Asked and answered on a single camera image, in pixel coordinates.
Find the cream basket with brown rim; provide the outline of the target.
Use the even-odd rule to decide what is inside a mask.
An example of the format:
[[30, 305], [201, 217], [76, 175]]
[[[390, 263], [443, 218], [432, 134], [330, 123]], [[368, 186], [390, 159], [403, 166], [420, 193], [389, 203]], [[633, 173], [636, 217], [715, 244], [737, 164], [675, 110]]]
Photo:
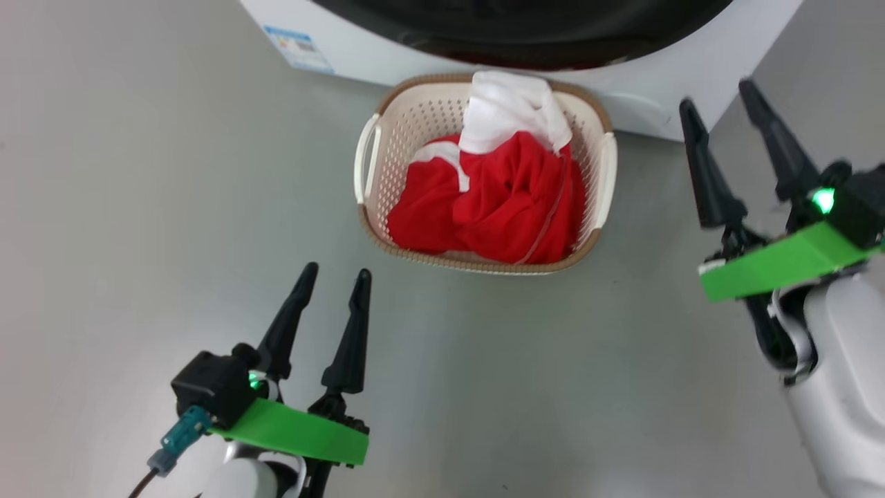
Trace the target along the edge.
[[388, 215], [407, 185], [412, 155], [430, 140], [463, 129], [473, 76], [423, 75], [403, 81], [380, 101], [357, 140], [353, 191], [358, 220], [383, 252], [417, 264], [490, 275], [549, 275], [584, 259], [601, 236], [617, 178], [617, 140], [597, 95], [572, 83], [550, 81], [567, 123], [581, 168], [587, 205], [571, 255], [556, 264], [499, 264], [470, 252], [426, 255], [398, 247], [389, 236]]

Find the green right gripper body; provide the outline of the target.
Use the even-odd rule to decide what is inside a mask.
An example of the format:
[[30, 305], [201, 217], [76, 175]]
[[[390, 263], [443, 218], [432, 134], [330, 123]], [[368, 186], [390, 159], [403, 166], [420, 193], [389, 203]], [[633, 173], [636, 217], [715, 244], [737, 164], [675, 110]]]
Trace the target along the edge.
[[698, 274], [708, 300], [723, 302], [825, 277], [883, 252], [885, 243], [861, 249], [822, 221], [730, 261], [699, 265]]

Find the white front-load washing machine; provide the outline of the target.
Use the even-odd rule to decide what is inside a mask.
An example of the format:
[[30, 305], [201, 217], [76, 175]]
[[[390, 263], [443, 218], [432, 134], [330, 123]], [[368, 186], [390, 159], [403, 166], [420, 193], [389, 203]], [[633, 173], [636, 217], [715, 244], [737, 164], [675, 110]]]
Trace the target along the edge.
[[[323, 9], [312, 0], [240, 0], [261, 28], [275, 26], [309, 35], [335, 70], [334, 76], [394, 87], [423, 75], [489, 69], [445, 59], [385, 39]], [[600, 98], [619, 131], [682, 141], [678, 104], [692, 98], [702, 119], [714, 125], [777, 41], [803, 0], [733, 0], [724, 12], [670, 47], [615, 65], [578, 71], [535, 71], [550, 81], [572, 83]], [[664, 127], [636, 124], [620, 113], [608, 93], [632, 93], [658, 102], [672, 114]]]

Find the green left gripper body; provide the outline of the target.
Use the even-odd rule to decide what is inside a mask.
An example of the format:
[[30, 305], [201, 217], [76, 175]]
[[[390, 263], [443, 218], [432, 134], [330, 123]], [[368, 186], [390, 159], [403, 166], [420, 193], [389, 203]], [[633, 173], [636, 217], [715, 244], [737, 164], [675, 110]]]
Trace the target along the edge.
[[255, 403], [230, 431], [209, 498], [323, 498], [332, 467], [364, 464], [366, 423], [346, 414], [345, 394], [328, 393], [306, 412], [291, 409], [266, 376], [252, 376]]

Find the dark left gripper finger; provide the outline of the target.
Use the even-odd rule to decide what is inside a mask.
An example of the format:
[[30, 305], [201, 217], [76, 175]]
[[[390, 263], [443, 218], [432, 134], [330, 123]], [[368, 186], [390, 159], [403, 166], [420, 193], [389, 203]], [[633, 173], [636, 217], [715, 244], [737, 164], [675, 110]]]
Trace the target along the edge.
[[328, 393], [359, 394], [364, 390], [371, 297], [372, 273], [363, 268], [352, 288], [350, 317], [335, 358], [323, 372], [322, 385]]
[[317, 262], [306, 264], [257, 348], [261, 356], [257, 371], [265, 374], [266, 378], [280, 381], [290, 377], [292, 347], [301, 313], [312, 299], [318, 272]]

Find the red garment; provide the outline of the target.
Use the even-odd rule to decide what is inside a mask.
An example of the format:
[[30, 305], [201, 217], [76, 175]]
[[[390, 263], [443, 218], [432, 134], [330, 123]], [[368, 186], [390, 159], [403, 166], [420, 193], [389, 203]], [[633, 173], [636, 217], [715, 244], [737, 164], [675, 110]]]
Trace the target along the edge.
[[556, 264], [577, 241], [587, 196], [572, 131], [537, 77], [473, 75], [461, 132], [418, 148], [389, 212], [393, 242], [500, 264]]

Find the washing machine door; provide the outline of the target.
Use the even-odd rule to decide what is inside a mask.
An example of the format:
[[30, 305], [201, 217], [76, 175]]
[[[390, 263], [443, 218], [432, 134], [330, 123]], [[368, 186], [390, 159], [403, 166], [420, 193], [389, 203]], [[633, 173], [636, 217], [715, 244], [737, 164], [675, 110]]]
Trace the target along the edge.
[[445, 59], [578, 71], [656, 53], [733, 0], [314, 0], [376, 35]]

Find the round drain filter cover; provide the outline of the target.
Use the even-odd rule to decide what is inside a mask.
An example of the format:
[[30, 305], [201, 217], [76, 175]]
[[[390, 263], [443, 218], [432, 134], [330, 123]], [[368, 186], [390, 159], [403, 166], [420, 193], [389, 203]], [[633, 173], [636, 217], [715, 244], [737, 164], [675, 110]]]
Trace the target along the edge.
[[611, 110], [615, 107], [619, 108], [620, 113], [628, 116], [629, 120], [636, 124], [642, 123], [648, 127], [664, 127], [672, 120], [670, 111], [661, 107], [653, 99], [646, 98], [643, 95], [608, 93], [606, 97], [611, 104]]

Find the blue energy label sticker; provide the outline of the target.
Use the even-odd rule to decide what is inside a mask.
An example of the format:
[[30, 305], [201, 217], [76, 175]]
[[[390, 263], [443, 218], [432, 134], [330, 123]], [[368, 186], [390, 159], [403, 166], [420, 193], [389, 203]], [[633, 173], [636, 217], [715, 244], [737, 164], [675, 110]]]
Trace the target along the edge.
[[334, 75], [335, 70], [309, 35], [263, 26], [263, 32], [291, 67]]

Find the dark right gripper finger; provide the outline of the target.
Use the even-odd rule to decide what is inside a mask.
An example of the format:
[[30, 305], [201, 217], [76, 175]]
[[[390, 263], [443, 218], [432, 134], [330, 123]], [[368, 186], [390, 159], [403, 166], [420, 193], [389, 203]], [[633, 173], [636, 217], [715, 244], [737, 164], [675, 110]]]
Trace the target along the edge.
[[694, 101], [684, 98], [679, 105], [680, 123], [688, 160], [696, 214], [702, 229], [736, 227], [748, 214], [733, 195], [710, 149], [710, 135]]
[[776, 176], [775, 192], [780, 202], [806, 198], [821, 187], [821, 175], [799, 144], [791, 128], [778, 115], [758, 85], [750, 78], [738, 85], [750, 123], [761, 133]]

